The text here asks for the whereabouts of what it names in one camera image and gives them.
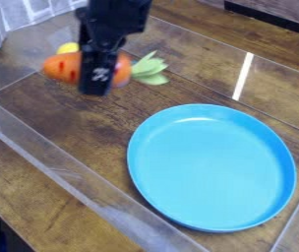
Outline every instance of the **yellow object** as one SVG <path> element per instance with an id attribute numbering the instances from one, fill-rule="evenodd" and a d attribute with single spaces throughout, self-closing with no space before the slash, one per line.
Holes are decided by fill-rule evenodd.
<path id="1" fill-rule="evenodd" d="M 68 42 L 58 47 L 56 54 L 76 52 L 78 50 L 80 50 L 78 44 L 76 42 Z"/>

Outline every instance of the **blue plate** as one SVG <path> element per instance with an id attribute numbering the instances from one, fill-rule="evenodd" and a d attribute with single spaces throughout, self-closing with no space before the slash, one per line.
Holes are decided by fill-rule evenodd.
<path id="1" fill-rule="evenodd" d="M 127 151 L 149 204 L 184 226 L 230 232 L 268 221 L 295 188 L 291 153 L 272 130 L 228 107 L 187 104 L 152 115 Z"/>

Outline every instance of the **wooden table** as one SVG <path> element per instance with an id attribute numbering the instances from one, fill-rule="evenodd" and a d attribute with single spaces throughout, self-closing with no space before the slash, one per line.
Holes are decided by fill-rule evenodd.
<path id="1" fill-rule="evenodd" d="M 155 1 L 152 15 L 299 70 L 299 34 L 188 0 Z M 255 57 L 236 101 L 231 95 L 246 52 L 151 22 L 151 34 L 128 51 L 136 57 L 159 48 L 171 62 L 168 85 L 148 87 L 132 82 L 107 97 L 84 97 L 34 73 L 52 52 L 50 41 L 65 41 L 64 34 L 76 33 L 70 15 L 62 15 L 9 37 L 0 51 L 0 104 L 148 208 L 124 161 L 140 122 L 165 107 L 195 102 L 222 104 L 254 115 L 279 134 L 295 158 L 298 187 L 288 206 L 276 218 L 247 231 L 211 234 L 176 227 L 211 251 L 268 251 L 299 201 L 299 74 Z M 34 46 L 28 46 L 26 37 Z M 0 217 L 36 251 L 141 251 L 1 141 Z"/>

